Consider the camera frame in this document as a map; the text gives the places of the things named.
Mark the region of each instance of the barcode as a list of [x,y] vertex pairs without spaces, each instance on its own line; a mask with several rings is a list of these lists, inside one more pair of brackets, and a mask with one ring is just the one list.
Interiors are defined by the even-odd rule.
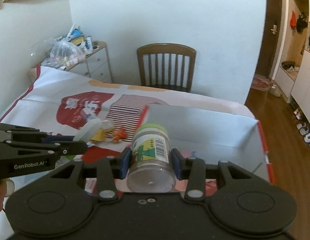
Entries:
[[162,157],[167,160],[166,152],[165,152],[165,143],[162,139],[155,138],[155,149],[156,149],[156,157]]

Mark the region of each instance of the chair backrest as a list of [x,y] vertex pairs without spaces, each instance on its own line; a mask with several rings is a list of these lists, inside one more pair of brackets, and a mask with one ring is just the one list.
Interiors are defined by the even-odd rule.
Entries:
[[[190,92],[192,82],[193,82],[193,74],[194,74],[194,65],[196,58],[196,50],[191,47],[173,44],[173,43],[155,43],[145,45],[137,49],[137,58],[139,65],[139,72],[141,76],[142,86],[146,86],[146,77],[145,77],[145,64],[144,64],[144,56],[148,55],[146,62],[148,62],[148,73],[149,73],[149,85],[174,85],[186,87],[186,90]],[[151,56],[155,56],[155,83],[153,83],[153,68],[152,62],[154,62]],[[161,57],[161,81],[158,78],[159,65],[158,65],[158,55]],[[178,76],[178,58],[181,55],[181,68],[180,68],[180,76]],[[188,73],[186,79],[186,85],[184,83],[184,74],[185,74],[185,58],[189,57],[188,64]],[[172,67],[172,61],[175,61],[175,66]]]

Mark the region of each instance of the wooden floor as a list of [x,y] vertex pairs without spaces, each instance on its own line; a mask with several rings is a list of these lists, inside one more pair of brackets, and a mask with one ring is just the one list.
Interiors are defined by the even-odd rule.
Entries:
[[277,186],[297,202],[289,232],[297,240],[310,240],[310,149],[296,128],[293,110],[283,98],[255,89],[245,105],[263,125]]

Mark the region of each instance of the red cloth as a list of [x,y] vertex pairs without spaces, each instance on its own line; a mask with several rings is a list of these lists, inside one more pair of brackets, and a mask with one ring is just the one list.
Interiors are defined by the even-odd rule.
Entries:
[[293,30],[296,28],[296,15],[295,15],[295,12],[294,12],[294,11],[291,13],[290,27],[291,27]]
[[96,146],[89,147],[87,152],[82,156],[84,163],[95,163],[100,158],[107,156],[118,157],[121,153],[109,149],[99,148]]

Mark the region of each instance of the small glass jar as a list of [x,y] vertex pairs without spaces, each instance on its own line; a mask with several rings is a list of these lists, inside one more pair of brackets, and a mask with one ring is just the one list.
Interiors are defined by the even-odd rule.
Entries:
[[176,176],[170,158],[167,130],[157,124],[137,129],[132,146],[127,186],[133,192],[162,193],[175,188]]

